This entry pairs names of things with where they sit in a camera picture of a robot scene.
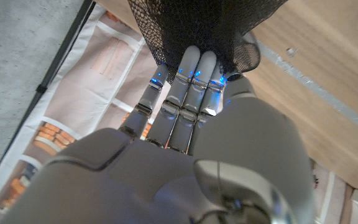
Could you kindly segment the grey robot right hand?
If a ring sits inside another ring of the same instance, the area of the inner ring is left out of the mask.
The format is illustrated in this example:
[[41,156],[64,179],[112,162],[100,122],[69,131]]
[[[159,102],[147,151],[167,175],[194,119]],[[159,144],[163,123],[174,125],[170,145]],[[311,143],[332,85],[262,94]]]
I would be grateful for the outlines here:
[[159,65],[118,129],[46,163],[4,223],[312,223],[310,159],[294,122],[211,51],[185,50],[170,91]]

